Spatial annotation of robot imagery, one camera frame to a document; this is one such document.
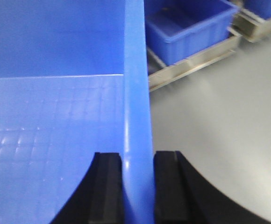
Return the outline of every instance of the gray surface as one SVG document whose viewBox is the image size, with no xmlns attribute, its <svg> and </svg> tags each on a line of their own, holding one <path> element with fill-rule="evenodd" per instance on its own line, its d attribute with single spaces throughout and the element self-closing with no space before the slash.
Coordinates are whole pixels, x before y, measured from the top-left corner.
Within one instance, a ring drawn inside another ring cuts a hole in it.
<svg viewBox="0 0 271 224">
<path fill-rule="evenodd" d="M 271 221 L 271 35 L 150 94 L 154 150 L 180 150 Z"/>
</svg>

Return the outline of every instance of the stainless steel tray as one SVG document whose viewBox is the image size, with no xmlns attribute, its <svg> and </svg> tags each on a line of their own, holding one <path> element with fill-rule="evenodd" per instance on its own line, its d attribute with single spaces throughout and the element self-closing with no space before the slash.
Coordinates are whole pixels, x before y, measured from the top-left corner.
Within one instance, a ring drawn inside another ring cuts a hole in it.
<svg viewBox="0 0 271 224">
<path fill-rule="evenodd" d="M 247 9 L 241 9 L 233 21 L 234 29 L 250 42 L 257 42 L 271 33 L 271 18 L 264 20 Z"/>
<path fill-rule="evenodd" d="M 150 92 L 233 54 L 242 36 L 232 28 L 229 31 L 228 39 L 170 66 L 166 66 L 148 49 Z"/>
</svg>

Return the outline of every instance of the textured bin surface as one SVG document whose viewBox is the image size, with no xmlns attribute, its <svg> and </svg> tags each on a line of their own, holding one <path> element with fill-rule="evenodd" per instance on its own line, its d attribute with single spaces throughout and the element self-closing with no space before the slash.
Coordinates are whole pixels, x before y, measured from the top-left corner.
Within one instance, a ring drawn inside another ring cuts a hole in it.
<svg viewBox="0 0 271 224">
<path fill-rule="evenodd" d="M 0 223 L 46 224 L 122 148 L 122 76 L 0 78 Z"/>
</svg>

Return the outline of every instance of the blue storage box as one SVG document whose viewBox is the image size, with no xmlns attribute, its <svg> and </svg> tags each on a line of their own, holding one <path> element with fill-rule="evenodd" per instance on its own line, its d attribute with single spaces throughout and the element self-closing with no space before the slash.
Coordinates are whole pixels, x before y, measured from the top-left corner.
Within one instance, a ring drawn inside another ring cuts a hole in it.
<svg viewBox="0 0 271 224">
<path fill-rule="evenodd" d="M 95 152 L 153 223 L 143 1 L 0 0 L 0 224 L 50 223 Z"/>
<path fill-rule="evenodd" d="M 224 0 L 146 0 L 145 6 L 147 45 L 167 65 L 226 39 L 238 10 Z"/>
<path fill-rule="evenodd" d="M 271 0 L 245 0 L 244 6 L 264 19 L 271 18 Z"/>
</svg>

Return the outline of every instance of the curved black edge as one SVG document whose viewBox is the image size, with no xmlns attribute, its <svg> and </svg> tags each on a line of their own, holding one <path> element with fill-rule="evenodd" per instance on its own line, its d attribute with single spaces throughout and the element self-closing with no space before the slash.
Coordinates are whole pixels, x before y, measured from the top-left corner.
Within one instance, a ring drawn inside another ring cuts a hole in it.
<svg viewBox="0 0 271 224">
<path fill-rule="evenodd" d="M 123 224 L 122 161 L 95 153 L 88 172 L 50 224 Z"/>
<path fill-rule="evenodd" d="M 271 224 L 221 193 L 180 152 L 157 152 L 154 160 L 156 224 Z M 175 176 L 172 172 L 178 173 L 181 183 L 172 178 Z M 188 220 L 180 221 L 181 210 L 184 209 L 182 208 L 176 217 L 171 217 L 171 220 L 167 221 L 167 212 L 176 200 L 179 200 L 179 203 L 181 201 L 187 203 L 188 208 L 184 213 L 188 214 Z"/>
</svg>

